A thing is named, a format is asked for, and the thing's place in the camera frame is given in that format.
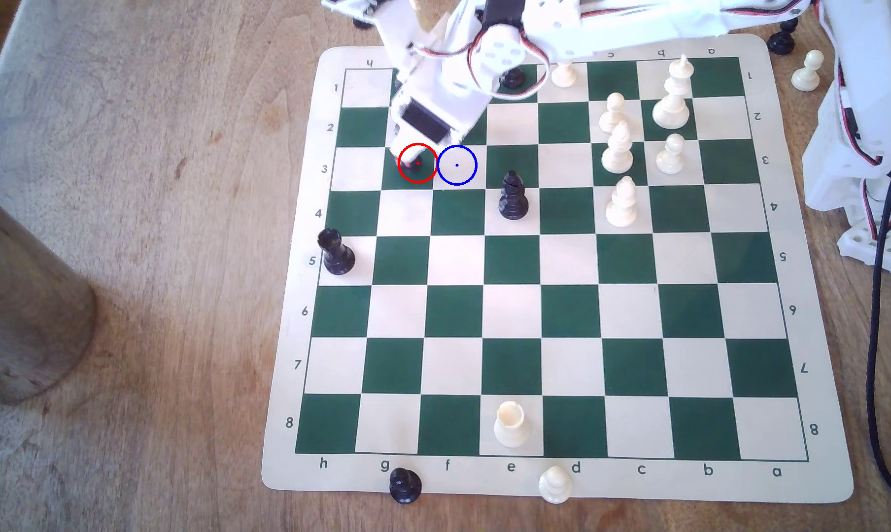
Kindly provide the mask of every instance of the white chess piece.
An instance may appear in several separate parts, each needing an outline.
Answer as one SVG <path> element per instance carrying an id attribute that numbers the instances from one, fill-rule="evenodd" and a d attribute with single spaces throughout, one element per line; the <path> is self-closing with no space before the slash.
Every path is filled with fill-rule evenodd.
<path id="1" fill-rule="evenodd" d="M 633 146 L 633 139 L 629 136 L 629 125 L 626 120 L 621 120 L 607 141 L 606 150 L 600 157 L 600 163 L 610 173 L 624 173 L 633 165 L 633 154 L 629 149 Z"/>
<path id="2" fill-rule="evenodd" d="M 622 113 L 622 106 L 625 102 L 626 100 L 620 93 L 613 93 L 606 97 L 606 111 L 600 115 L 600 129 L 605 133 L 613 133 L 613 128 L 625 120 Z"/>
<path id="3" fill-rule="evenodd" d="M 570 87 L 577 80 L 577 73 L 570 63 L 561 63 L 550 73 L 550 82 L 562 89 Z"/>
<path id="4" fill-rule="evenodd" d="M 652 107 L 652 121 L 666 130 L 677 130 L 688 122 L 688 106 L 685 95 L 691 91 L 691 78 L 694 68 L 685 54 L 669 64 L 669 78 L 665 89 L 668 93 Z"/>
<path id="5" fill-rule="evenodd" d="M 817 69 L 823 65 L 823 52 L 820 50 L 811 50 L 803 58 L 803 67 L 794 70 L 791 76 L 791 84 L 794 89 L 808 93 L 818 87 L 820 84 L 820 75 Z"/>
<path id="6" fill-rule="evenodd" d="M 655 156 L 655 167 L 667 174 L 678 173 L 682 169 L 682 147 L 685 139 L 679 133 L 666 138 L 666 149 Z"/>
<path id="7" fill-rule="evenodd" d="M 521 447 L 531 435 L 531 421 L 524 416 L 521 405 L 508 400 L 499 405 L 495 419 L 495 438 L 505 447 Z"/>
<path id="8" fill-rule="evenodd" d="M 627 227 L 636 221 L 636 184 L 623 176 L 613 188 L 612 201 L 606 206 L 606 221 L 614 227 Z"/>
<path id="9" fill-rule="evenodd" d="M 541 473 L 541 478 L 537 481 L 537 490 L 545 501 L 559 504 L 570 499 L 571 485 L 570 475 L 559 465 L 551 465 L 548 470 Z"/>

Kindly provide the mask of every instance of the chessboard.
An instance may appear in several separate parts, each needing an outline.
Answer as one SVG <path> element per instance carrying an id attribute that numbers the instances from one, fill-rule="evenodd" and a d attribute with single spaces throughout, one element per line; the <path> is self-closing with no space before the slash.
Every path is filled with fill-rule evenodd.
<path id="1" fill-rule="evenodd" d="M 694 67 L 690 118 L 667 131 L 652 106 L 680 54 Z M 521 68 L 529 85 L 543 73 Z M 569 88 L 494 100 L 463 146 L 401 173 L 387 149 L 395 74 L 383 48 L 321 56 L 266 486 L 387 492 L 405 467 L 427 493 L 537 496 L 558 465 L 573 497 L 852 494 L 764 42 L 662 42 L 573 68 Z M 622 177 L 601 164 L 613 92 L 634 141 L 627 227 L 605 217 Z M 684 165 L 666 175 L 654 160 L 671 133 L 685 138 Z M 520 220 L 499 214 L 511 169 L 529 200 Z M 324 269 L 324 228 L 355 253 L 350 272 Z M 496 440 L 506 401 L 530 421 L 520 447 Z"/>

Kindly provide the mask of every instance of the wooden table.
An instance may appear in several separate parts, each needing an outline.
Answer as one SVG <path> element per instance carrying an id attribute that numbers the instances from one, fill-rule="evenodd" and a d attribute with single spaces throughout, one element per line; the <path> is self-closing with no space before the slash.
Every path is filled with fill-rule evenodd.
<path id="1" fill-rule="evenodd" d="M 755 30 L 766 37 L 770 27 Z M 790 87 L 800 155 L 827 83 Z M 788 505 L 266 489 L 260 465 L 315 66 L 376 32 L 314 2 L 26 0 L 0 62 L 0 203 L 99 296 L 97 337 L 46 395 L 0 406 L 0 530 L 891 529 L 869 454 L 871 268 L 839 211 L 804 210 L 855 492 Z M 891 464 L 891 275 L 878 368 Z"/>

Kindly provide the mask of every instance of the black pawn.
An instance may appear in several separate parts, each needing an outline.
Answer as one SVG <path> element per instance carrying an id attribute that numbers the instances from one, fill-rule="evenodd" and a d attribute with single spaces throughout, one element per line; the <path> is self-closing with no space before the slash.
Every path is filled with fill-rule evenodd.
<path id="1" fill-rule="evenodd" d="M 508 220 L 520 220 L 528 214 L 528 198 L 524 195 L 524 183 L 514 170 L 508 170 L 501 183 L 499 213 Z"/>
<path id="2" fill-rule="evenodd" d="M 423 492 L 423 481 L 415 472 L 397 467 L 390 473 L 390 495 L 400 504 L 409 504 Z"/>
<path id="3" fill-rule="evenodd" d="M 506 89 L 518 89 L 524 84 L 524 71 L 518 67 L 514 67 L 511 70 L 505 72 L 499 78 L 501 82 L 501 86 Z"/>
<path id="4" fill-rule="evenodd" d="M 794 30 L 797 29 L 797 19 L 785 20 L 781 23 L 781 31 L 771 35 L 767 39 L 767 49 L 772 54 L 786 56 L 794 51 Z"/>
<path id="5" fill-rule="evenodd" d="M 357 257 L 354 250 L 343 245 L 337 229 L 324 229 L 318 234 L 318 245 L 324 250 L 324 269 L 334 275 L 343 275 L 354 268 Z"/>

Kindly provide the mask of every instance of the captured chess piece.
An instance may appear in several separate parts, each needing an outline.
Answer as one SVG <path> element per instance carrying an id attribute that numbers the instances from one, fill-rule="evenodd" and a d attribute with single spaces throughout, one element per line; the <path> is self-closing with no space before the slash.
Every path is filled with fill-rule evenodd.
<path id="1" fill-rule="evenodd" d="M 655 156 L 655 167 L 667 174 L 678 173 L 682 169 L 682 147 L 685 139 L 679 133 L 673 133 L 666 138 L 666 149 Z"/>
<path id="2" fill-rule="evenodd" d="M 318 234 L 318 245 L 324 252 L 324 270 L 334 275 L 343 275 L 354 268 L 357 257 L 354 250 L 341 241 L 341 233 L 337 229 L 324 229 Z"/>
<path id="3" fill-rule="evenodd" d="M 806 93 L 816 89 L 820 84 L 820 75 L 817 69 L 823 65 L 823 52 L 820 50 L 811 50 L 803 58 L 803 67 L 794 70 L 791 76 L 791 84 L 794 89 L 804 91 Z"/>
<path id="4" fill-rule="evenodd" d="M 509 449 L 521 447 L 531 435 L 531 421 L 524 416 L 521 405 L 507 400 L 499 405 L 495 418 L 495 439 Z"/>
<path id="5" fill-rule="evenodd" d="M 499 213 L 508 220 L 520 220 L 528 214 L 528 198 L 524 195 L 524 182 L 514 170 L 508 170 L 501 182 Z"/>
<path id="6" fill-rule="evenodd" d="M 785 20 L 781 23 L 781 31 L 767 38 L 767 49 L 772 54 L 786 56 L 794 51 L 794 30 L 797 29 L 797 19 Z"/>
<path id="7" fill-rule="evenodd" d="M 628 227 L 636 221 L 636 184 L 625 175 L 613 188 L 613 197 L 606 206 L 606 222 L 614 227 Z"/>
<path id="8" fill-rule="evenodd" d="M 541 497 L 553 504 L 570 499 L 571 489 L 570 475 L 559 465 L 551 465 L 548 470 L 541 473 L 541 478 L 537 481 L 537 491 Z"/>
<path id="9" fill-rule="evenodd" d="M 550 73 L 550 82 L 566 89 L 577 80 L 577 72 L 570 63 L 561 63 Z"/>
<path id="10" fill-rule="evenodd" d="M 691 78 L 694 68 L 685 54 L 669 64 L 669 78 L 665 89 L 668 93 L 652 107 L 652 121 L 666 130 L 677 130 L 688 122 L 688 105 L 685 95 L 691 91 Z"/>
<path id="11" fill-rule="evenodd" d="M 624 173 L 633 166 L 633 153 L 629 149 L 633 146 L 633 139 L 629 135 L 629 125 L 626 120 L 621 120 L 606 142 L 606 150 L 600 157 L 600 164 L 610 173 Z"/>
<path id="12" fill-rule="evenodd" d="M 620 93 L 612 93 L 606 97 L 606 111 L 600 115 L 600 129 L 604 130 L 604 133 L 613 133 L 613 128 L 625 120 L 622 113 L 624 103 L 626 99 Z"/>
<path id="13" fill-rule="evenodd" d="M 499 81 L 501 82 L 502 87 L 514 90 L 521 88 L 521 86 L 524 84 L 524 79 L 524 71 L 518 67 L 514 67 L 502 74 L 499 78 Z"/>
<path id="14" fill-rule="evenodd" d="M 419 475 L 404 467 L 390 472 L 390 495 L 400 504 L 415 502 L 423 492 L 423 481 Z"/>

